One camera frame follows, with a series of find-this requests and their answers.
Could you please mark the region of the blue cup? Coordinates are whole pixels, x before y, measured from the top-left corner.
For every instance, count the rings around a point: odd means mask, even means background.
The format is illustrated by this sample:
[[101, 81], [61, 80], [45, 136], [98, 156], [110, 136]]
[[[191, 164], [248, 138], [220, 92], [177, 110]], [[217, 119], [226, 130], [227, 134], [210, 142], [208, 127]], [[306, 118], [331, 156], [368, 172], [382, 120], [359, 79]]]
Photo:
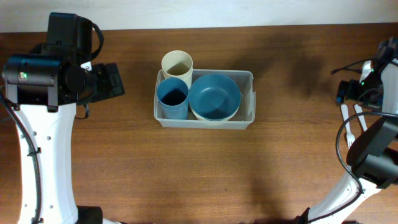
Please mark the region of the blue cup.
[[167, 119], [187, 119], [188, 118], [188, 104], [175, 110], [162, 107], [162, 112]]
[[160, 104], [168, 110], [178, 110], [188, 103], [188, 86], [178, 78], [163, 80], [156, 90]]

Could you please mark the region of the cream cup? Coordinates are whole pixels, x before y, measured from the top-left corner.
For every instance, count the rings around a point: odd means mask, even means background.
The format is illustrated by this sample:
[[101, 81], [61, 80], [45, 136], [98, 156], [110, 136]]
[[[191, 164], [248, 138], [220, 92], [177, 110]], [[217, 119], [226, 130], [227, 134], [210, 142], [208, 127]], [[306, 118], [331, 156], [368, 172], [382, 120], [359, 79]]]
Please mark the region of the cream cup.
[[190, 89], [190, 87], [191, 87], [191, 85], [192, 85], [192, 77], [181, 78], [181, 80], [184, 81], [184, 82], [187, 84], [188, 89]]
[[193, 59], [181, 50], [173, 50], [165, 54], [161, 61], [162, 73], [165, 79], [188, 78], [193, 75]]

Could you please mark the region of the cream bowl back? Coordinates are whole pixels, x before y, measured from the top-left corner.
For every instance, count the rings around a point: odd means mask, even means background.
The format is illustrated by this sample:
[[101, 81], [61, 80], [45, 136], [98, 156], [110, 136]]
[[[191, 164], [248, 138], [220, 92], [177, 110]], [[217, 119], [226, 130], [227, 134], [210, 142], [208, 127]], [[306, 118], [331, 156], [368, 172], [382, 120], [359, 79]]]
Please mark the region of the cream bowl back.
[[211, 103], [201, 105], [199, 110], [195, 110], [194, 107], [190, 105], [190, 109], [194, 117], [200, 121], [229, 121], [238, 112], [239, 108], [234, 108], [224, 103], [218, 106]]

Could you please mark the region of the cream bowl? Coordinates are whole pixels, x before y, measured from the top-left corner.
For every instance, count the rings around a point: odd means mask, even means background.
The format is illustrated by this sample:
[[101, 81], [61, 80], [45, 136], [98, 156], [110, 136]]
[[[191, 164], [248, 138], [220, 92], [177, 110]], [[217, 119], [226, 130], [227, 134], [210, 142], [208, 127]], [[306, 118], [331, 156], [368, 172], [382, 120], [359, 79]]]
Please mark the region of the cream bowl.
[[225, 122], [228, 122], [231, 118], [234, 117], [234, 114], [232, 114], [231, 116], [228, 116], [225, 119], [210, 120], [210, 119], [205, 119], [204, 117], [202, 117], [202, 116], [200, 116], [199, 114], [196, 114], [196, 113], [194, 113], [193, 115], [194, 115], [194, 117], [196, 117], [197, 120], [199, 120], [200, 122], [205, 123], [206, 125], [209, 125], [209, 126], [221, 125], [221, 124], [223, 124]]
[[238, 112], [239, 108], [234, 108], [224, 103], [218, 106], [211, 103], [201, 105], [199, 110], [195, 110], [194, 107], [190, 105], [190, 109], [194, 117], [200, 121], [229, 121]]

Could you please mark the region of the blue bowl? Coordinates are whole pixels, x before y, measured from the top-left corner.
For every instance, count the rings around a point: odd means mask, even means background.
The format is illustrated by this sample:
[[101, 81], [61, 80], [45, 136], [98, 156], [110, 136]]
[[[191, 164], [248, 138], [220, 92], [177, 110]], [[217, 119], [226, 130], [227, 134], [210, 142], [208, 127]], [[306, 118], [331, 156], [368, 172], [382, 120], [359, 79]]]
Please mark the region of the blue bowl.
[[234, 108], [239, 108], [242, 101], [242, 93], [230, 77], [222, 74], [207, 74], [200, 76], [190, 87], [188, 94], [189, 104], [195, 110], [199, 110], [201, 105], [229, 104]]

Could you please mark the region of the cream bowl front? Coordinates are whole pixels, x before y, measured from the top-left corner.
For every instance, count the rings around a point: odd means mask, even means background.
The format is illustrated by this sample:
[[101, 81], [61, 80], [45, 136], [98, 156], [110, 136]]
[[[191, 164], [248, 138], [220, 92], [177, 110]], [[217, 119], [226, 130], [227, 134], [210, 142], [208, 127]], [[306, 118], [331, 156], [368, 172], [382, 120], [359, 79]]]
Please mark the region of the cream bowl front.
[[228, 122], [231, 118], [234, 117], [234, 114], [232, 114], [231, 116], [228, 116], [225, 119], [210, 120], [210, 119], [205, 119], [204, 117], [202, 117], [202, 116], [200, 116], [199, 114], [196, 114], [196, 113], [194, 113], [193, 115], [194, 115], [194, 117], [196, 117], [197, 120], [199, 120], [200, 122], [205, 123], [206, 125], [209, 125], [209, 126], [221, 125], [221, 124], [223, 124], [225, 122]]

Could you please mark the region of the left arm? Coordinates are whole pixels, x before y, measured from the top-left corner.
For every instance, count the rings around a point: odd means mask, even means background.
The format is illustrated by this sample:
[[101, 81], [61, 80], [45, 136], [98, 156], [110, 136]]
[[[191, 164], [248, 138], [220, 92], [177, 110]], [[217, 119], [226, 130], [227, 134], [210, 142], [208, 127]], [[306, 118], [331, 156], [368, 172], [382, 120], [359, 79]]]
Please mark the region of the left arm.
[[105, 223], [101, 208], [75, 203], [71, 144], [79, 105], [124, 94], [115, 63], [93, 65], [100, 28], [76, 14], [53, 12], [47, 40], [11, 56], [2, 70], [1, 104], [19, 134], [22, 174], [20, 223]]

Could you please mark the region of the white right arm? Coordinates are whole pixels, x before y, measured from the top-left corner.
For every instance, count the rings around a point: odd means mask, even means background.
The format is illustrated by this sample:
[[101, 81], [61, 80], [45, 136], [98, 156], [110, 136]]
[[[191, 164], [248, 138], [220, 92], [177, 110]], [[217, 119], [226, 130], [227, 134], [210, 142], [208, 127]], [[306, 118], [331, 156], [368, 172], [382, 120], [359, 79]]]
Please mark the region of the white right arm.
[[356, 72], [359, 80], [342, 81], [336, 94], [343, 124], [335, 150], [345, 173], [317, 205], [294, 223], [346, 223], [369, 197], [397, 184], [397, 38], [381, 42], [373, 58], [333, 70]]

